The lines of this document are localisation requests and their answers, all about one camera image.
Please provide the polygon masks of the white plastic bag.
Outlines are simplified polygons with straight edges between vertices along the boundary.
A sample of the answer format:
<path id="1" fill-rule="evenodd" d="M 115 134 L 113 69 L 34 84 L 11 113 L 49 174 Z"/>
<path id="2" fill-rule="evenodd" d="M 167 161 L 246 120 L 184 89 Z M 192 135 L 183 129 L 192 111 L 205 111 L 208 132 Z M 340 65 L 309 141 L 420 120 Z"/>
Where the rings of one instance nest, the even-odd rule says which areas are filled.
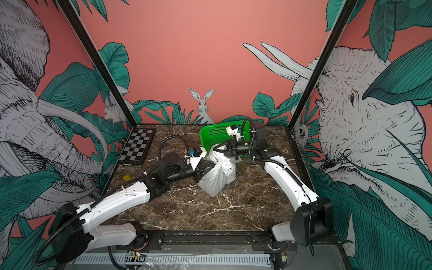
<path id="1" fill-rule="evenodd" d="M 227 157 L 223 153 L 214 150 L 213 146 L 206 157 L 215 166 L 200 180 L 198 185 L 211 197 L 220 193 L 227 184 L 236 179 L 236 159 Z"/>

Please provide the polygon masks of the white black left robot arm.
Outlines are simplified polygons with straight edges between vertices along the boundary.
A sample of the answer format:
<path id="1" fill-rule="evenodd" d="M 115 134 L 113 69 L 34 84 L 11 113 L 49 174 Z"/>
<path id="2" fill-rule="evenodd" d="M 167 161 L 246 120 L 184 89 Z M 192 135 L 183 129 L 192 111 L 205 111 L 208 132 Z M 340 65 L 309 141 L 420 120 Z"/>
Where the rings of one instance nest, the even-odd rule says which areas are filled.
<path id="1" fill-rule="evenodd" d="M 63 205 L 49 230 L 52 259 L 58 264 L 67 263 L 87 250 L 114 245 L 142 249 L 147 244 L 147 236 L 138 222 L 115 229 L 100 225 L 121 212 L 162 196 L 173 182 L 186 178 L 200 182 L 215 166 L 215 162 L 202 156 L 181 158 L 176 153 L 168 153 L 148 174 L 138 177 L 128 187 L 114 188 L 94 202 Z"/>

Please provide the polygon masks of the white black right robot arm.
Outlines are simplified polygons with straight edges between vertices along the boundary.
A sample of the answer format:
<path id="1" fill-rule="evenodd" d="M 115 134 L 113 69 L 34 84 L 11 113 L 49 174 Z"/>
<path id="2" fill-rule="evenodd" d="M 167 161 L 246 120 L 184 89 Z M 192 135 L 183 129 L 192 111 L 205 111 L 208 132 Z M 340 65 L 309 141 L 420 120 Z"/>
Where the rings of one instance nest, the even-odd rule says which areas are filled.
<path id="1" fill-rule="evenodd" d="M 229 139 L 215 145 L 214 150 L 230 158 L 240 155 L 251 158 L 277 182 L 295 210 L 290 222 L 272 227 L 275 240 L 311 246 L 321 238 L 330 236 L 334 227 L 332 202 L 319 197 L 294 173 L 281 152 L 268 143 L 265 126 L 245 119 L 241 128 L 233 124 L 225 130 Z"/>

